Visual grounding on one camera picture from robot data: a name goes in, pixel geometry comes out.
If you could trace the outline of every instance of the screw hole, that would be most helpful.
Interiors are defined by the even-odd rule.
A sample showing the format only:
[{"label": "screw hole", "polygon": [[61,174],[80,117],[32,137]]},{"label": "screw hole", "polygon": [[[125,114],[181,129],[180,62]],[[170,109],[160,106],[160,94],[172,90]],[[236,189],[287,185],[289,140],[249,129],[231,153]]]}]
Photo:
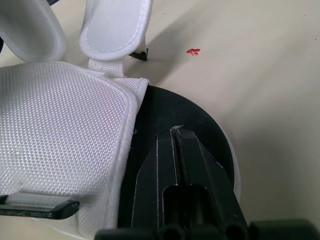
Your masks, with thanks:
[{"label": "screw hole", "polygon": [[225,231],[228,240],[245,240],[246,235],[241,227],[237,225],[230,225]]}]

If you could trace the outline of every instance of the black plastic tab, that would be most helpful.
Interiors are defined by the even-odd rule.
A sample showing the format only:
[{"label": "black plastic tab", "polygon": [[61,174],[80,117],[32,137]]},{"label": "black plastic tab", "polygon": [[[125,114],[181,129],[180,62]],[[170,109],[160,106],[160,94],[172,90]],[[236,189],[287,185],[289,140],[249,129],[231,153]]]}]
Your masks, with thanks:
[{"label": "black plastic tab", "polygon": [[8,195],[0,195],[0,215],[32,217],[42,219],[67,219],[74,215],[78,210],[80,203],[75,200],[67,200],[54,208],[35,207],[28,205],[6,205]]},{"label": "black plastic tab", "polygon": [[144,51],[141,53],[133,52],[133,53],[129,54],[129,56],[133,57],[135,59],[139,59],[141,61],[147,61],[148,60],[148,51],[149,51],[149,49],[147,48],[146,52],[144,52]]}]

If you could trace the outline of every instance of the white nylon webbing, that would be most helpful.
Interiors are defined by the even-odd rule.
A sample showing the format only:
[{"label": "white nylon webbing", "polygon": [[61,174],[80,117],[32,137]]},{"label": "white nylon webbing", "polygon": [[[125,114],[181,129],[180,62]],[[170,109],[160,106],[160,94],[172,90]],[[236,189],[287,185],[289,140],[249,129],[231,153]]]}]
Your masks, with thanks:
[{"label": "white nylon webbing", "polygon": [[125,57],[110,61],[102,61],[90,58],[88,67],[90,69],[107,73],[108,78],[124,78],[124,64]]}]

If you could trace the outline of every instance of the white padded strap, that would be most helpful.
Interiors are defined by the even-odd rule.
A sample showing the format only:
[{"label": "white padded strap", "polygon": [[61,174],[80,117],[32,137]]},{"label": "white padded strap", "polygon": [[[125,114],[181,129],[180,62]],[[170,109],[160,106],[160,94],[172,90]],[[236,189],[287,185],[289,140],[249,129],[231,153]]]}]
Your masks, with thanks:
[{"label": "white padded strap", "polygon": [[91,59],[110,61],[145,48],[153,0],[87,0],[79,45]]}]

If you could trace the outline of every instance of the black circular base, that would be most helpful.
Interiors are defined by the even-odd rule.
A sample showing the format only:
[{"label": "black circular base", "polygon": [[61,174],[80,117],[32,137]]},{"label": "black circular base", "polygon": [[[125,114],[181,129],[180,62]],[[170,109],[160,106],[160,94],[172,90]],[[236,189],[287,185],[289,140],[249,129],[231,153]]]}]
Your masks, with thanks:
[{"label": "black circular base", "polygon": [[136,116],[126,172],[122,183],[118,227],[130,227],[138,171],[156,136],[174,126],[193,131],[224,167],[232,187],[234,164],[228,141],[218,124],[199,106],[171,91],[148,86]]}]

